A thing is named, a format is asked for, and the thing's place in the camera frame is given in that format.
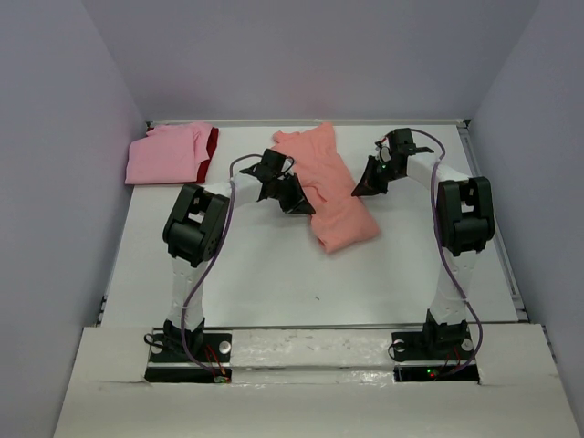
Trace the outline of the salmon orange t-shirt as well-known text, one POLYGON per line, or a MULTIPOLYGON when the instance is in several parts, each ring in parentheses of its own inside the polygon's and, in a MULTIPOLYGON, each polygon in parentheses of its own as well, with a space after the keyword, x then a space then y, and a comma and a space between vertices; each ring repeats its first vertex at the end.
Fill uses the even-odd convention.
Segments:
POLYGON ((273 135, 273 150, 295 160, 297 175, 315 209, 310 226, 325 253, 377 237, 380 228, 363 202, 353 197, 356 183, 337 151, 336 135, 325 122, 306 131, 273 135))

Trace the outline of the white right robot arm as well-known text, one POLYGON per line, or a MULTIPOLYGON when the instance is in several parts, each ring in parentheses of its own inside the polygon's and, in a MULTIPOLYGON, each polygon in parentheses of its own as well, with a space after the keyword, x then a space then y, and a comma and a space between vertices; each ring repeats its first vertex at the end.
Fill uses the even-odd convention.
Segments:
POLYGON ((492 190, 485 177, 472 177, 444 163, 446 149, 419 146, 418 130, 390 131, 376 141, 355 197, 388 192, 389 184, 411 179, 430 193, 433 233, 441 267, 433 302, 419 331, 393 334, 389 354, 397 362, 455 360, 463 368, 475 359, 483 338, 471 339, 469 318, 478 315, 466 292, 475 264, 495 234, 492 190))

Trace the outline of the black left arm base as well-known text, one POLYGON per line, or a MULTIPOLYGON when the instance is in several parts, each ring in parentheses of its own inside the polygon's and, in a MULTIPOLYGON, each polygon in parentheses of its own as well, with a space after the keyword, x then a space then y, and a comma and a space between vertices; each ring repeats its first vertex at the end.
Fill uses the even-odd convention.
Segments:
POLYGON ((161 330, 145 334, 143 341, 149 347, 147 382, 228 384, 232 380, 233 334, 229 331, 206 331, 202 346, 192 352, 195 361, 181 343, 171 343, 161 330))

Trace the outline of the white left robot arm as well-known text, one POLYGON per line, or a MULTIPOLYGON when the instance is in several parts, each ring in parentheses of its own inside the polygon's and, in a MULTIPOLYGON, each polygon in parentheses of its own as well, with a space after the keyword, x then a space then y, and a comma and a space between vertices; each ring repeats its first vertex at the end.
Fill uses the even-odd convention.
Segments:
POLYGON ((235 209, 272 199, 284 214, 315 213, 293 157, 267 149, 256 155, 259 162, 235 170, 252 157, 235 159, 226 182, 185 184, 163 228, 162 240, 172 261, 172 302, 163 323, 162 345, 197 365, 202 364, 196 357, 204 342, 203 284, 222 251, 235 209))

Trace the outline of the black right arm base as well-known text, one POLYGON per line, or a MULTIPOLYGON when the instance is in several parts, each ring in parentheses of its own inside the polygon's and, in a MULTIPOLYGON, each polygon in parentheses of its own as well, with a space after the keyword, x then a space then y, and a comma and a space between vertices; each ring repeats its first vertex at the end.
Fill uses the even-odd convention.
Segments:
POLYGON ((461 340, 428 347, 420 330, 391 334, 387 348, 393 361, 393 378, 398 383, 480 381, 470 332, 461 340))

